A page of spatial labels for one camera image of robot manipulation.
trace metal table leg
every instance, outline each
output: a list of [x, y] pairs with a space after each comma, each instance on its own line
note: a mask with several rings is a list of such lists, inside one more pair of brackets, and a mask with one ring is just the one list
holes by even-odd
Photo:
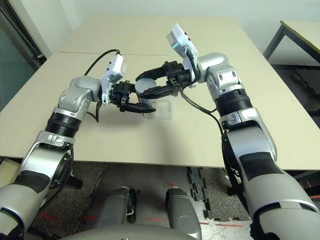
[[270, 56], [274, 53], [275, 49], [277, 48], [281, 40], [284, 38], [285, 36], [284, 29], [285, 27], [281, 25], [278, 31], [276, 32], [276, 34], [274, 35], [274, 37], [272, 38], [271, 42], [269, 43], [268, 47], [263, 53], [263, 56], [265, 57], [265, 59], [268, 60], [270, 58]]

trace black cable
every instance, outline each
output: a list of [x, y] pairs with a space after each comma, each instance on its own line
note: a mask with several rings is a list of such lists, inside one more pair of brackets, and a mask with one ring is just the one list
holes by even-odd
[[53, 199], [55, 199], [55, 197], [62, 191], [62, 189], [64, 188], [64, 186], [67, 184], [69, 177], [71, 176], [72, 173], [72, 168], [74, 165], [74, 148], [71, 148], [71, 159], [70, 159], [70, 169], [68, 172], [68, 175], [65, 177], [63, 183], [61, 184], [61, 186], [59, 187], [59, 189], [45, 202], [45, 204], [43, 204], [40, 208], [38, 213], [40, 213], [41, 211], [43, 211], [45, 209], [46, 206], [48, 206]]
[[88, 68], [88, 70], [84, 73], [85, 76], [88, 75], [88, 73], [91, 71], [91, 69], [96, 65], [97, 62], [99, 62], [100, 59], [102, 59], [105, 55], [110, 54], [116, 52], [116, 54], [120, 54], [120, 51], [118, 49], [110, 49], [108, 51], [105, 51], [104, 53], [102, 53], [92, 64], [91, 66]]
[[[102, 53], [92, 64], [91, 66], [88, 68], [88, 70], [84, 73], [85, 76], [88, 75], [88, 73], [91, 71], [91, 69], [97, 64], [97, 62], [99, 62], [100, 59], [102, 59], [105, 55], [110, 54], [110, 53], [114, 53], [115, 54], [120, 54], [120, 50], [118, 49], [110, 49], [108, 51], [105, 51], [104, 53]], [[102, 101], [99, 101], [96, 103], [96, 107], [95, 107], [95, 115], [89, 111], [87, 111], [86, 113], [89, 114], [90, 116], [92, 116], [97, 123], [99, 123], [99, 109], [101, 108], [102, 105]]]
[[96, 118], [96, 115], [94, 115], [92, 112], [87, 111], [86, 114], [88, 114], [88, 115], [90, 115], [91, 117], [93, 117], [93, 118], [96, 120], [97, 123], [99, 122], [99, 121], [97, 120], [97, 118]]
[[199, 77], [199, 73], [197, 71], [197, 68], [196, 68], [196, 65], [195, 65], [195, 61], [194, 61], [194, 58], [192, 56], [192, 53], [190, 51], [186, 51], [186, 56], [189, 58], [190, 62], [191, 62], [191, 66], [192, 66], [192, 69], [193, 69], [193, 72], [194, 72], [194, 80], [192, 82], [190, 82], [189, 84], [185, 85], [182, 87], [182, 89], [180, 90], [180, 94], [181, 94], [181, 97], [188, 103], [190, 104], [191, 106], [193, 106], [194, 108], [200, 110], [201, 112], [209, 115], [210, 117], [212, 117], [216, 123], [218, 124], [218, 127], [219, 127], [219, 130], [220, 130], [220, 133], [221, 135], [224, 134], [224, 131], [220, 125], [220, 122], [219, 120], [213, 116], [211, 113], [215, 112], [217, 109], [215, 108], [214, 110], [210, 111], [208, 109], [205, 109], [204, 107], [200, 106], [199, 104], [195, 103], [194, 101], [192, 101], [185, 93], [184, 93], [184, 90], [191, 86], [192, 84], [196, 83], [198, 81], [198, 77]]

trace wall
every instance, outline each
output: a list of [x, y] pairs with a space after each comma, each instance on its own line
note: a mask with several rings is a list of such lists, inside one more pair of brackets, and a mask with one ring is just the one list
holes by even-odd
[[[71, 32], [91, 14], [233, 17], [238, 20], [261, 52], [266, 49], [277, 31], [280, 20], [320, 22], [319, 0], [11, 0], [11, 2], [24, 4], [51, 52], [56, 51]], [[43, 11], [35, 8], [39, 3]], [[318, 65], [288, 38], [283, 39], [270, 61], [275, 64]]]

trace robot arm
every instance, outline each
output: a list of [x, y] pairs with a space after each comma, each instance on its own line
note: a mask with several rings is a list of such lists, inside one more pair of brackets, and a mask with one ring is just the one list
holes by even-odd
[[[176, 43], [170, 42], [170, 45], [185, 60], [190, 38], [176, 29], [177, 24], [169, 34]], [[232, 187], [252, 219], [251, 236], [257, 240], [320, 239], [320, 212], [299, 183], [276, 164], [274, 140], [258, 110], [252, 106], [236, 69], [221, 53], [201, 57], [197, 51], [194, 53], [193, 59], [197, 59], [195, 80], [207, 84], [220, 115], [225, 168]], [[166, 74], [167, 86], [151, 88], [140, 98], [176, 96], [183, 87], [194, 82], [194, 75], [186, 74], [184, 65], [180, 65], [179, 70], [182, 74], [174, 77]]]
[[117, 83], [125, 74], [126, 64], [117, 54], [101, 79], [89, 76], [74, 78], [60, 96], [57, 106], [23, 159], [14, 183], [0, 188], [0, 239], [3, 235], [21, 235], [28, 230], [48, 190], [65, 183], [72, 170], [69, 153], [75, 135], [91, 102], [104, 106], [115, 104], [120, 111], [150, 113], [156, 109], [142, 103], [130, 103], [134, 84]]

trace beige table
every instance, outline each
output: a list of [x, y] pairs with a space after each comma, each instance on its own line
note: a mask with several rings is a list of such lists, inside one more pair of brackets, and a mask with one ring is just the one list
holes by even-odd
[[[107, 21], [102, 21], [103, 17], [99, 19], [100, 27], [110, 25]], [[153, 23], [152, 17], [144, 19], [149, 24]], [[183, 27], [193, 36], [194, 33], [189, 29], [195, 29], [194, 25], [200, 28], [204, 26], [202, 22], [207, 20], [208, 18], [200, 17], [191, 21], [190, 27]], [[162, 29], [160, 23], [157, 24], [158, 29]], [[318, 127], [241, 28], [233, 21], [226, 26], [229, 31], [224, 31], [224, 34], [206, 28], [203, 29], [205, 37], [197, 36], [200, 31], [194, 35], [200, 55], [221, 52], [229, 57], [230, 63], [238, 70], [253, 105], [259, 109], [275, 140], [280, 167], [294, 170], [320, 169]], [[139, 33], [134, 17], [131, 25], [127, 26], [128, 31], [134, 34], [132, 28]], [[157, 36], [157, 39], [162, 39], [163, 48], [168, 48], [165, 53], [168, 56], [160, 56], [160, 52], [155, 51], [155, 55], [151, 55], [151, 50], [141, 55], [135, 55], [134, 50], [130, 54], [124, 54], [128, 70], [123, 80], [132, 81], [141, 72], [159, 67], [164, 61], [180, 61], [167, 43], [165, 35], [170, 31], [170, 27], [168, 28], [165, 33], [161, 31]], [[76, 32], [71, 37], [74, 39], [74, 46], [78, 44], [75, 38], [77, 35], [80, 33]], [[160, 42], [152, 34], [149, 36], [150, 42]], [[100, 39], [100, 35], [88, 37], [87, 45], [92, 45], [92, 48], [97, 46], [97, 43], [93, 43], [95, 39]], [[70, 41], [63, 48], [65, 52], [67, 45], [70, 52], [76, 51], [71, 49], [73, 45]], [[88, 52], [122, 47], [126, 49], [121, 44], [108, 44], [104, 49], [91, 49]], [[98, 55], [57, 52], [47, 60], [0, 114], [0, 156], [23, 157], [27, 153], [38, 132], [44, 129], [61, 92], [69, 86], [73, 77], [83, 74]], [[103, 58], [90, 75], [99, 78], [110, 57]], [[188, 89], [186, 93], [200, 105], [214, 108], [205, 84], [198, 85], [193, 90]], [[88, 115], [76, 135], [75, 160], [223, 167], [221, 140], [216, 123], [180, 97], [174, 98], [172, 102], [175, 115], [173, 120], [148, 120], [136, 113], [119, 112], [114, 106], [100, 110], [100, 123], [96, 123]]]
[[282, 20], [280, 23], [281, 26], [263, 53], [265, 58], [269, 59], [282, 38], [287, 36], [320, 63], [320, 22]]

